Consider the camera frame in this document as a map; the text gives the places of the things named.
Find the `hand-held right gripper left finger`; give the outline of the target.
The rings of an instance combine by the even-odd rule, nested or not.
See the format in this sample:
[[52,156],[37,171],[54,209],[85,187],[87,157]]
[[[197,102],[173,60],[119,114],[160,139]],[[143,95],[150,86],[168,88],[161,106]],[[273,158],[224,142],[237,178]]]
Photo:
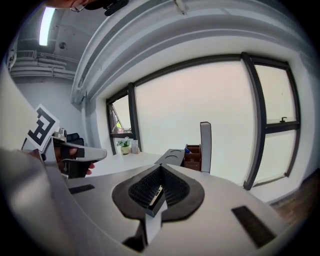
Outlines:
[[159,188],[159,165],[70,179],[77,218],[78,256],[162,256],[158,238],[148,243],[146,207]]

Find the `large white duct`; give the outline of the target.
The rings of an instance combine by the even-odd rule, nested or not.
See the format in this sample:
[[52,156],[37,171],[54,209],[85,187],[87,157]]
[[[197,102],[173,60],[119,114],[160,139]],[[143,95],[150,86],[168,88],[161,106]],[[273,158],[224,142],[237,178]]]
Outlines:
[[111,96],[164,70],[235,61],[243,52],[311,61],[307,34],[276,0],[182,1],[186,15],[173,0],[133,0],[108,17],[83,52],[71,103]]

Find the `white table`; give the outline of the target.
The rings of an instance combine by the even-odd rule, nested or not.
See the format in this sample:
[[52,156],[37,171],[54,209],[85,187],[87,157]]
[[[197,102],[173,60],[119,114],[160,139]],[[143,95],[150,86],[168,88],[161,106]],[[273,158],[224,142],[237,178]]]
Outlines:
[[146,165],[153,165],[162,156],[159,154],[141,152],[139,154],[116,154],[107,156],[105,159],[94,164],[92,174],[86,175],[86,178],[93,178],[113,173],[119,173]]

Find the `person's white shirt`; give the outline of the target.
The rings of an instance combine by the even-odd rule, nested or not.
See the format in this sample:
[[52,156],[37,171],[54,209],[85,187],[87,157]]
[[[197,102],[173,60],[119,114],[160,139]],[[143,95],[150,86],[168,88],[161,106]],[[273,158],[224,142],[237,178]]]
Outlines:
[[16,59],[17,42],[13,41],[0,61],[0,148],[9,151],[22,149],[38,120],[37,112],[10,76]]

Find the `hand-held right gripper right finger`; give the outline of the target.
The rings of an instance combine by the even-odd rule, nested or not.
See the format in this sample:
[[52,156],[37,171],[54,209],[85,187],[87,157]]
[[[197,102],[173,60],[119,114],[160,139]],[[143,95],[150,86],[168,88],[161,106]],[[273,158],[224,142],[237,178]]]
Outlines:
[[[188,219],[164,223],[149,245],[149,256],[275,256],[292,238],[292,228],[267,203],[235,183],[172,166],[204,189],[201,206]],[[246,206],[275,235],[257,248],[232,209]]]

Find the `brown cardboard organiser box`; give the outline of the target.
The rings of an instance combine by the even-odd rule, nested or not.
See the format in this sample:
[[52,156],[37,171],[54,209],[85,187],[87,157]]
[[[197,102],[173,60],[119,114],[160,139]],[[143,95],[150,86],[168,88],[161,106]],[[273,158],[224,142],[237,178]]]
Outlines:
[[201,154],[201,145],[190,145],[186,144],[185,148],[191,150],[191,153],[184,152],[184,164],[183,166],[187,169],[192,169],[195,171],[201,171],[201,162],[202,162],[202,154]]

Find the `person's left hand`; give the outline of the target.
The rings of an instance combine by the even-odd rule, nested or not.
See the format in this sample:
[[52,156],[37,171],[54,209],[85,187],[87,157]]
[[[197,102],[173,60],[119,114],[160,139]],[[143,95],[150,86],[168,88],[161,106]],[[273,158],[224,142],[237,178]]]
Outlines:
[[[76,154],[77,154],[77,151],[78,149],[77,148],[69,148],[69,155],[71,157],[74,157]],[[54,152],[55,152],[55,157],[56,157],[56,161],[57,161],[57,164],[58,164],[58,168],[61,172],[64,171],[64,163],[62,161],[62,158],[61,158],[61,147],[59,146],[56,146],[54,148]],[[93,163],[90,164],[89,166],[89,169],[87,170],[86,174],[87,175],[91,175],[92,174],[92,169],[95,168],[95,165]]]

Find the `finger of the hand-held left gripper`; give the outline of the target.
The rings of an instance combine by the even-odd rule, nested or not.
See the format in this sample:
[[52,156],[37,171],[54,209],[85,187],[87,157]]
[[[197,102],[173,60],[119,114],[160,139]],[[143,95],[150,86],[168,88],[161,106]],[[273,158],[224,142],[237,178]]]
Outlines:
[[[107,157],[107,151],[102,148],[87,147],[67,142],[53,141],[53,158],[56,160],[55,147],[61,147],[62,161],[101,161]],[[70,156],[69,148],[76,148],[74,157]]]

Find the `white ceiling pipes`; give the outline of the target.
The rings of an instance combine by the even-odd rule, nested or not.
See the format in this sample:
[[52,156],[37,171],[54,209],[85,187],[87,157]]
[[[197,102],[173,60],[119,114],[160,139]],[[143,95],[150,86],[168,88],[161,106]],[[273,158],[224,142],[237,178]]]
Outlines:
[[73,80],[79,61],[36,50],[20,50],[10,68],[12,77],[52,77]]

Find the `white duct hanger bracket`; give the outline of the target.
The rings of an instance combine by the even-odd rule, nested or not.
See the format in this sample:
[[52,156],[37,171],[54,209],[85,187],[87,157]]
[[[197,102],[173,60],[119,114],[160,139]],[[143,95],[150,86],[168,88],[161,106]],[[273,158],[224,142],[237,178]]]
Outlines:
[[174,4],[176,5],[178,11],[182,14],[182,15],[186,15],[187,14],[187,7],[184,4],[183,0],[173,0]]

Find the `long ceiling light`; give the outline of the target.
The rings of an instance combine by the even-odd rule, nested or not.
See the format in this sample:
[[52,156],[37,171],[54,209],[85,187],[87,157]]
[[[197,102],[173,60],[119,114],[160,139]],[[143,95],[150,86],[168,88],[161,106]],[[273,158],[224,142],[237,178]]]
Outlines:
[[47,46],[48,45],[48,38],[49,38],[49,31],[51,27],[51,22],[55,13],[55,8],[53,7],[45,7],[41,23],[40,23],[40,30],[39,30],[39,45],[40,46]]

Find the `black office chair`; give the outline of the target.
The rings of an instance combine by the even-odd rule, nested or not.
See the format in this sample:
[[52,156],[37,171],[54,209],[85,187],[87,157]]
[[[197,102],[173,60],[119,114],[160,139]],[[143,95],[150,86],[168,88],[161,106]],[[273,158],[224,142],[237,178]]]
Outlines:
[[70,144],[75,144],[79,146],[84,146],[84,139],[79,136],[78,133],[71,133],[66,136],[66,142]]

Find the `black tray with round recesses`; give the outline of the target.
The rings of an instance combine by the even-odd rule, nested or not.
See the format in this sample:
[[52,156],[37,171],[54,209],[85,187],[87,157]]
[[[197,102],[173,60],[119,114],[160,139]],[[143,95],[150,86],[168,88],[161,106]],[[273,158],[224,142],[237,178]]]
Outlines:
[[155,164],[166,164],[182,167],[184,165],[184,156],[185,151],[183,149],[169,149],[155,162]]

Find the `small potted plant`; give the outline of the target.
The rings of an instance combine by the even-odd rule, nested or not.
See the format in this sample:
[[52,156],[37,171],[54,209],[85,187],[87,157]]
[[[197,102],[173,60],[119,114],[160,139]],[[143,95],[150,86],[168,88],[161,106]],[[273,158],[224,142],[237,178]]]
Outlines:
[[120,138],[116,145],[120,147],[122,155],[128,155],[131,152],[131,139],[129,137]]

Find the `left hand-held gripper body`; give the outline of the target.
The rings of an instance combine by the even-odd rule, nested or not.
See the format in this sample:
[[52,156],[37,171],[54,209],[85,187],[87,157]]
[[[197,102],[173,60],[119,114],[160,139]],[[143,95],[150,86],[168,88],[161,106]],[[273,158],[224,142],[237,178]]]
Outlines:
[[[27,133],[26,142],[30,142],[34,147],[34,151],[38,151],[40,158],[48,163],[49,157],[46,156],[49,148],[54,150],[53,141],[58,141],[53,138],[53,133],[60,127],[60,121],[49,112],[42,104],[39,104],[35,111],[37,113],[37,121],[34,129]],[[88,162],[80,162],[77,160],[62,160],[64,170],[61,172],[67,179],[84,178],[89,169]]]

